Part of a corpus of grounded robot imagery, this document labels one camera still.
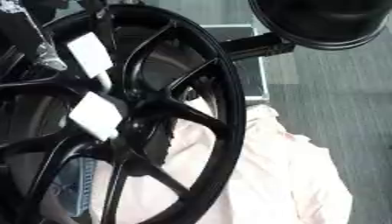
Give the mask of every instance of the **pink fabric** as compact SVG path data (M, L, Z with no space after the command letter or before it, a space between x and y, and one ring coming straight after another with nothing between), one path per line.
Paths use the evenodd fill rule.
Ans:
M211 114L201 100L191 106ZM277 112L261 105L248 109L241 158L227 188L198 222L201 224L344 224L352 196L340 180L328 149L305 136L287 133ZM164 169L191 186L208 160L214 134L198 124L179 121ZM95 171L90 212L99 223L109 164ZM176 195L156 180L128 178L117 222L138 223L167 208Z

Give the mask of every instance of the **black bracket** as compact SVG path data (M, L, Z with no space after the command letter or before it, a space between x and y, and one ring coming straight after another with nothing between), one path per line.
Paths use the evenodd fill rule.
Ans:
M91 30L95 32L100 41L112 53L116 50L116 40L114 35L113 15L109 11L109 6L105 0L82 0L80 4L90 15Z
M296 46L292 42L284 41L274 32L220 42L220 45L231 56L232 60L291 53Z

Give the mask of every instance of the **floor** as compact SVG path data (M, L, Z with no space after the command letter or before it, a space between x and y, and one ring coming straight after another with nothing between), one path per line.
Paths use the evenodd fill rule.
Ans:
M265 32L247 0L146 2L203 25L252 24ZM353 50L298 47L294 53L263 59L263 64L270 103L283 124L331 149L354 196L350 223L392 223L391 32L387 29L375 41Z

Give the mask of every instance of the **wheel spoke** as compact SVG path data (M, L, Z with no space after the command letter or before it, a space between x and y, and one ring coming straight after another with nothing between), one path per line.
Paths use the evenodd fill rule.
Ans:
M115 164L106 192L101 224L116 223L116 211L127 177L123 164Z
M148 175L156 179L163 185L174 191L181 199L186 198L189 189L179 183L175 178L169 175L162 168L155 166L145 157L134 154L130 157L124 167L129 175L137 173L138 175Z
M211 117L195 108L176 100L166 100L162 103L163 111L168 116L177 117L190 122L199 123L208 127L217 137L225 137L228 126L221 120Z
M175 178L169 175L162 168L155 166L154 164L148 163L145 167L146 174L161 182L163 185L169 187L174 191L181 199L186 198L189 194L189 189L179 183Z
M13 83L0 84L0 95L11 97L14 95L50 95L68 96L72 102L78 102L81 95L77 90L84 88L95 89L95 85L90 80L71 80L54 76L51 78L26 80Z
M75 158L93 158L107 163L113 161L113 151L106 143L91 143L73 152Z
M33 137L15 143L0 145L0 158L10 157L17 154L44 152L53 147L60 134L54 133L46 136Z
M205 75L209 70L211 70L211 68L216 65L217 61L217 59L211 59L203 63L202 65L194 68L190 73L179 77L174 82L169 84L165 91L170 91L173 97L177 98L198 78Z
M29 223L39 213L39 204L57 173L69 161L68 153L79 144L79 138L65 137L57 143L53 150L48 151L31 182L25 201L19 210L17 224Z
M132 52L122 70L122 87L124 91L126 91L125 89L128 89L130 85L134 88L139 88L137 83L140 83L138 75L142 64L159 44L167 40L173 34L175 28L176 23L173 21L169 22L169 24L147 38Z

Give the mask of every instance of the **white foam block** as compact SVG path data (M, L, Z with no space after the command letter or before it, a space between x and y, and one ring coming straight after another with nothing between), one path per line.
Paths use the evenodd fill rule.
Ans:
M116 127L123 119L113 103L92 92L76 105L69 118L101 141L115 136Z
M89 78L113 66L105 46L93 32L69 42L67 46Z

